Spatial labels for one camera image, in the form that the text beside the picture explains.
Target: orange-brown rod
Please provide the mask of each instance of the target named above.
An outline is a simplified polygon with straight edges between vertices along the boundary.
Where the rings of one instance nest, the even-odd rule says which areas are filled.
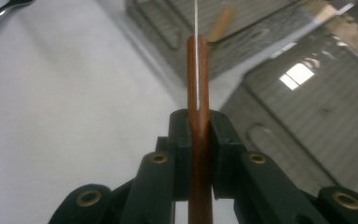
[[[211,32],[208,34],[208,42],[217,42],[225,34],[228,26],[232,23],[235,15],[235,6],[225,4],[220,9],[219,16],[214,22]]]
[[[192,157],[189,224],[212,224],[212,188],[209,150],[209,92],[206,39],[199,36],[199,78],[196,78],[195,37],[187,40],[187,103]]]

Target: white table surface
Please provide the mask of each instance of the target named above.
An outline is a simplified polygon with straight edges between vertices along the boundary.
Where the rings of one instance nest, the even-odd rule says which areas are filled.
[[[112,20],[124,3],[111,4],[37,0],[0,23],[0,224],[48,223],[72,190],[124,184],[186,106],[186,88],[170,91]],[[212,109],[242,74],[211,82]],[[236,223],[232,201],[214,215]]]

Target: brass insert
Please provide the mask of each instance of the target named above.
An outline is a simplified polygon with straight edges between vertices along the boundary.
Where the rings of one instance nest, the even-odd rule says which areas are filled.
[[[168,160],[168,157],[166,157],[164,155],[161,155],[161,154],[158,154],[158,155],[152,156],[151,160],[154,163],[163,163],[163,162],[166,162]]]
[[[100,201],[101,197],[101,192],[96,189],[86,190],[77,196],[76,204],[80,207],[89,207]]]
[[[257,164],[263,164],[263,163],[265,163],[267,161],[267,159],[264,156],[260,155],[260,154],[252,154],[250,156],[250,160],[252,162],[254,162],[254,163],[257,163]]]
[[[349,194],[337,191],[333,194],[333,199],[343,207],[351,210],[358,210],[358,200]]]

